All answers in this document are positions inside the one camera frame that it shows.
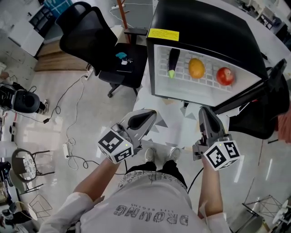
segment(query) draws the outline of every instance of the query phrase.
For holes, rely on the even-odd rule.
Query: wooden board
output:
[[[39,58],[35,71],[86,71],[87,62],[65,52]]]
[[[37,57],[47,56],[51,55],[53,53],[60,53],[62,50],[60,49],[60,41],[54,41],[49,44],[45,44],[40,49],[40,52],[38,53]]]

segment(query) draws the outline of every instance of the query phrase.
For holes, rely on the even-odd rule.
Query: yellow sticker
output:
[[[151,28],[148,37],[166,39],[171,41],[179,41],[179,32],[158,28]]]

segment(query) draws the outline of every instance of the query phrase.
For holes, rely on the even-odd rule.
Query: apple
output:
[[[223,67],[217,71],[216,79],[221,85],[228,86],[233,83],[235,76],[229,68]]]

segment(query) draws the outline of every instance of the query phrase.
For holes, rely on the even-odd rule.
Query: orange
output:
[[[192,58],[189,62],[189,73],[192,78],[202,78],[204,76],[205,67],[202,61]]]

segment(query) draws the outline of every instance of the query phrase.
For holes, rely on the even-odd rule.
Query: chair armrest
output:
[[[147,35],[147,29],[142,28],[128,28],[124,31],[124,34],[130,35]]]
[[[124,80],[124,75],[101,71],[99,78],[105,82],[113,84],[121,84]]]

